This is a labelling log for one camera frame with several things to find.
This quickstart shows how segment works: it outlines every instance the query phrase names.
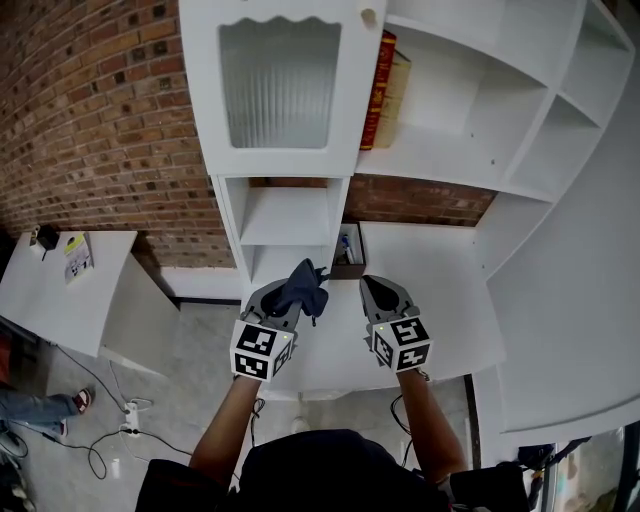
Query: person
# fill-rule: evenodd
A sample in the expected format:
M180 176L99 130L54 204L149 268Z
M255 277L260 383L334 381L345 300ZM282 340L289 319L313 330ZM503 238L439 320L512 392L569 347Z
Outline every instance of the person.
M87 388L81 389L74 396L58 394L44 398L11 389L0 389L0 420L26 423L37 430L66 437L67 418L84 414L91 402L91 392Z
M460 443L423 376L408 370L397 377L421 476L353 431L319 430L254 447L242 468L240 491L227 492L261 384L239 376L188 467L150 462L136 511L449 511L458 501L456 494L469 504L461 510L475 510L479 504L491 512L528 510L521 470L467 472Z

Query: floor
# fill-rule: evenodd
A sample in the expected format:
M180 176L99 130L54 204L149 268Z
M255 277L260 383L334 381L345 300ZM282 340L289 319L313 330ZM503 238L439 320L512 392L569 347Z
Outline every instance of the floor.
M141 430L152 432L173 444L191 451L211 421L231 382L228 343L239 309L231 306L183 304L180 328L167 378L141 373L113 365L122 394L127 398L153 400L153 407L140 413ZM57 349L45 347L48 359L47 393L72 393L92 384L94 379ZM95 372L119 397L118 388L107 360L93 359L71 352L79 362ZM436 397L451 422L465 450L468 408L463 380L454 379L433 385ZM97 397L82 417L69 421L67 444L87 445L105 433L115 432L124 415L104 390L96 386ZM294 417L303 412L314 429L350 428L384 446L396 460L401 460L409 440L389 413L398 389L364 391L337 400L305 402L267 402L256 422L256 442L263 443L287 435ZM404 410L400 405L400 416ZM96 448L107 465L107 476L98 480L87 463L86 450L72 450L53 444L42 436L19 428L29 445L24 461L30 494L39 512L133 511L146 472L146 462L138 457L166 458L186 463L188 457L173 452L159 441L141 437L106 438ZM241 460L250 448L247 434ZM97 457L92 457L101 473ZM415 459L411 452L408 466Z

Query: fiducial marker cube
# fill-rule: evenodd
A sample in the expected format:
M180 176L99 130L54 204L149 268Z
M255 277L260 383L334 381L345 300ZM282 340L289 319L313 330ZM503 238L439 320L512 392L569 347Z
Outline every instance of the fiducial marker cube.
M420 316L371 326L371 350L396 373L425 365L431 341Z
M295 333L236 320L231 336L231 371L270 382L291 358Z

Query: white wall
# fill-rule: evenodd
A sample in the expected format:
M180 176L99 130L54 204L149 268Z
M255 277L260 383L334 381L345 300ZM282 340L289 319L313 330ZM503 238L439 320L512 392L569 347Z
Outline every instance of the white wall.
M619 18L640 46L638 14L623 2ZM498 368L505 430L573 421L605 431L640 419L637 59L582 174L489 289L507 352Z

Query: power strip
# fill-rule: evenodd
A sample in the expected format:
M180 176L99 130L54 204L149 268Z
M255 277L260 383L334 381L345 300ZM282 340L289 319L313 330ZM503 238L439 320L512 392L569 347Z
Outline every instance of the power strip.
M138 404L135 402L127 402L124 405L125 423L124 428L129 430L140 430L140 421L138 419ZM129 434L131 437L140 437L140 434Z

